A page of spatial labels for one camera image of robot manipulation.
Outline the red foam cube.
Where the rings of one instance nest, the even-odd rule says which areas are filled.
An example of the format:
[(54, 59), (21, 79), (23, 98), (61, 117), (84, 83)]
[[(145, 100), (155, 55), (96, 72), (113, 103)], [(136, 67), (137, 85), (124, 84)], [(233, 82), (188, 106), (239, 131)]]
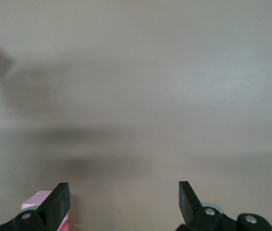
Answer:
[(65, 223), (62, 223), (57, 231), (70, 231), (70, 223), (67, 221)]

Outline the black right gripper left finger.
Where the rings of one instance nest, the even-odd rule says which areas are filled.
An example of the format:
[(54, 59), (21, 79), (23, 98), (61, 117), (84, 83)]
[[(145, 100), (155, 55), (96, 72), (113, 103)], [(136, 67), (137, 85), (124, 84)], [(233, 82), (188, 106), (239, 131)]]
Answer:
[(0, 231), (57, 231), (70, 207), (69, 183), (59, 183), (37, 209), (19, 213)]

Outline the light pink foam cube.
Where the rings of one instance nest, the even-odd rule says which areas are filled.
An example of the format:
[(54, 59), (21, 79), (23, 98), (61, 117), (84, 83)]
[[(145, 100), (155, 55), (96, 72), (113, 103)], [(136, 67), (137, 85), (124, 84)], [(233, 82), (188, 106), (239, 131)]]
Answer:
[(70, 196), (66, 187), (50, 191), (38, 191), (21, 205), (22, 211), (36, 210), (42, 217), (43, 223), (50, 226), (59, 226), (69, 220)]

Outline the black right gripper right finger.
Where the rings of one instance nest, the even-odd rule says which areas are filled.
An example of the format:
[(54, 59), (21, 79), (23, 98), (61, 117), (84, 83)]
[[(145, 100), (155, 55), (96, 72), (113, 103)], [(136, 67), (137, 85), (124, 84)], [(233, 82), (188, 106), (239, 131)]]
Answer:
[(184, 219), (175, 231), (272, 231), (263, 217), (243, 213), (236, 220), (200, 202), (188, 181), (179, 182), (179, 207)]

